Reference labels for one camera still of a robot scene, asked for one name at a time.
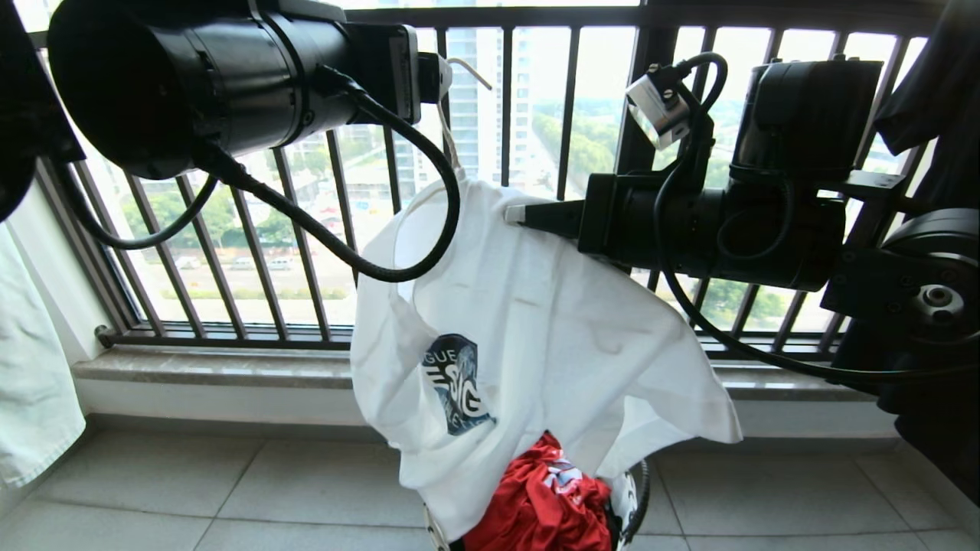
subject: black cloth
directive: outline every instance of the black cloth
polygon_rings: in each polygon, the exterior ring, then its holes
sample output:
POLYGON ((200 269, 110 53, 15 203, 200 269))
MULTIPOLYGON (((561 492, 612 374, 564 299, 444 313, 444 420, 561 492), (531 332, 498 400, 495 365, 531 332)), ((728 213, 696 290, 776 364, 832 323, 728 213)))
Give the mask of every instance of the black cloth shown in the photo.
MULTIPOLYGON (((934 208, 977 208, 980 190, 980 1, 950 0, 905 80, 882 106, 875 127, 893 154, 938 136, 915 198, 934 208)), ((854 320, 834 359, 847 369, 936 369, 964 358, 912 354, 896 335, 854 320)), ((976 362, 975 351, 971 361, 976 362)), ((912 385, 858 387, 898 415, 899 434, 974 503, 978 502, 978 380, 970 376, 912 385)))

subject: metal railing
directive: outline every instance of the metal railing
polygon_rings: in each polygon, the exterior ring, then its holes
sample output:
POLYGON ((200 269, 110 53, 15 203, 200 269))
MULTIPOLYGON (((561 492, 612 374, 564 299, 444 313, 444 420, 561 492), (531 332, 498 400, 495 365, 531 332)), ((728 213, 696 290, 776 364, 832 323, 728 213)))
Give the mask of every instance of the metal railing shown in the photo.
MULTIPOLYGON (((769 29, 770 35, 764 55, 758 59, 763 63, 776 57, 784 32, 790 28, 812 28, 834 31, 834 42, 827 52, 828 57, 843 52, 848 38, 854 32, 886 33, 896 36, 894 50, 885 61, 879 89, 874 98, 874 110, 891 94, 905 59, 909 41, 915 37, 926 36, 937 21, 942 5, 933 1, 890 1, 875 2, 867 0, 672 0, 651 1, 648 5, 636 7, 596 7, 596 8, 432 8, 432 9, 385 9, 349 11, 348 19, 365 23, 404 23, 418 28, 435 30, 437 51, 446 55, 447 31, 458 27, 495 27, 503 34, 503 93, 502 104, 502 144, 501 144, 501 184, 512 183, 510 168, 512 161, 512 94, 513 67, 515 62, 515 30, 523 27, 550 26, 569 29, 567 51, 567 79, 564 84, 564 104, 562 111, 562 135, 559 146, 557 198, 562 200, 566 193, 568 180, 569 148, 571 129, 574 120, 574 100, 578 67, 578 50, 583 28, 594 26, 626 26, 636 29, 630 80, 639 77, 652 63, 667 64, 673 61, 678 31, 683 26, 699 26, 704 29, 702 51, 711 50, 717 31, 721 27, 747 26, 769 29)), ((44 32, 32 34, 38 49, 45 46, 44 32)), ((692 91, 697 96, 705 92, 708 79, 706 68, 699 68, 694 78, 692 91)), ((442 105, 446 119, 450 120, 453 105, 447 97, 442 105)), ((873 139, 870 121, 865 126, 856 160, 860 168, 870 151, 873 139)), ((383 130, 384 162, 387 165, 391 207, 393 213, 402 208, 402 193, 399 185, 399 167, 395 153, 395 137, 390 129, 383 130)), ((326 133, 326 146, 329 152, 330 168, 335 183, 336 199, 339 203, 340 218, 343 223, 343 238, 352 248, 357 246, 354 232, 354 216, 351 209, 349 187, 345 180, 341 148, 334 131, 326 133)), ((906 185, 914 175, 923 159, 924 147, 915 148, 906 157, 902 173, 909 175, 906 185)), ((282 185, 283 193, 296 199, 293 172, 290 171, 288 156, 282 149, 272 150, 275 171, 282 185)), ((618 174, 633 170, 648 170, 655 160, 655 151, 638 126, 629 117, 621 117, 618 143, 615 153, 615 170, 618 174)), ((156 231, 159 223, 150 201, 138 178, 125 175, 125 181, 132 193, 139 214, 150 231, 156 231)), ((85 162, 75 164, 71 170, 42 163, 38 182, 60 220, 62 229, 69 237, 76 254, 84 266, 90 282, 101 297, 109 312, 111 327, 99 329, 100 338, 107 345, 141 344, 169 346, 219 346, 219 347, 262 347, 262 348, 305 348, 305 349, 347 349, 352 334, 351 326, 332 325, 329 312, 324 307, 323 296, 314 262, 314 252, 306 235, 298 225, 293 224, 296 248, 303 267, 303 277, 309 286, 310 298, 315 313, 315 324, 288 323, 279 307, 279 300, 273 286, 269 266, 265 262, 263 246, 252 223, 248 205, 240 191, 232 190, 234 209, 241 223, 248 250, 254 262, 262 292, 269 307, 271 323, 251 323, 241 315, 238 304, 221 266, 219 253, 208 232, 204 217, 193 223, 204 260, 214 278, 218 295, 227 313, 227 323, 202 322, 195 310, 194 301, 182 281, 178 266, 168 246, 156 248, 167 280, 172 287, 186 321, 175 322, 161 318, 154 308, 148 290, 126 254, 110 251, 94 242, 72 219, 65 208, 61 186, 81 185, 91 201, 100 222, 110 231, 115 231, 113 219, 105 205, 98 186, 85 162)), ((185 176, 176 179, 176 185, 184 205, 193 199, 194 190, 185 176)), ((870 232, 880 240, 895 213, 870 212, 863 209, 855 222, 853 231, 870 232)), ((353 273, 356 283, 357 273, 353 273)), ((651 290, 658 287, 658 274, 650 273, 647 286, 651 290)), ((711 281, 702 279, 694 289, 694 303, 699 308, 708 296, 711 281)), ((781 352, 797 358, 825 360, 833 351, 845 319, 832 316, 823 331, 794 331, 794 324, 808 300, 808 294, 797 292, 786 309, 778 329, 747 330, 757 298, 758 285, 748 285, 742 295, 731 333, 744 341, 766 350, 781 352)), ((703 344, 709 355, 716 359, 729 358, 730 353, 712 339, 703 336, 703 344)))

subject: window sill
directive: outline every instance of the window sill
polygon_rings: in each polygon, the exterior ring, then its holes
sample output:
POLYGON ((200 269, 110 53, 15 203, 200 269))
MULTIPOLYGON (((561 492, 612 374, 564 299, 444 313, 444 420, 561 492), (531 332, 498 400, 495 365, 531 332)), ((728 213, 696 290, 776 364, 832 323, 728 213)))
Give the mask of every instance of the window sill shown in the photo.
MULTIPOLYGON (((349 355, 330 351, 206 351, 121 347, 72 367, 76 379, 352 389, 349 355)), ((873 396, 844 386, 752 364, 717 362, 715 373, 733 400, 873 402, 873 396)))

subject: printed logo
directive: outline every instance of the printed logo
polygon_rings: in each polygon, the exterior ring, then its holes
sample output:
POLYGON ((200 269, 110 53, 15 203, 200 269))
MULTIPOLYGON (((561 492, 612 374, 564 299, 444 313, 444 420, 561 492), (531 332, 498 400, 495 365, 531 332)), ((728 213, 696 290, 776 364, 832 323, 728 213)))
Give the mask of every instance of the printed logo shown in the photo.
POLYGON ((458 334, 435 339, 422 356, 425 375, 432 381, 453 436, 490 420, 476 393, 476 344, 458 334))

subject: car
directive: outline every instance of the car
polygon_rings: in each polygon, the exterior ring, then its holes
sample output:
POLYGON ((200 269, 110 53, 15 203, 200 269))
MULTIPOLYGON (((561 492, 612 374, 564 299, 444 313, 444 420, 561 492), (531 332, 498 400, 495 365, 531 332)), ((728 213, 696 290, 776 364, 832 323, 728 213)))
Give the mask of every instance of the car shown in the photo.
POLYGON ((232 270, 254 270, 255 262, 251 257, 238 257, 231 263, 232 270))
POLYGON ((292 270, 293 259, 290 257, 273 258, 269 261, 270 270, 292 270))
POLYGON ((173 263, 177 266, 178 270, 197 270, 201 268, 201 261, 192 256, 179 257, 173 263))

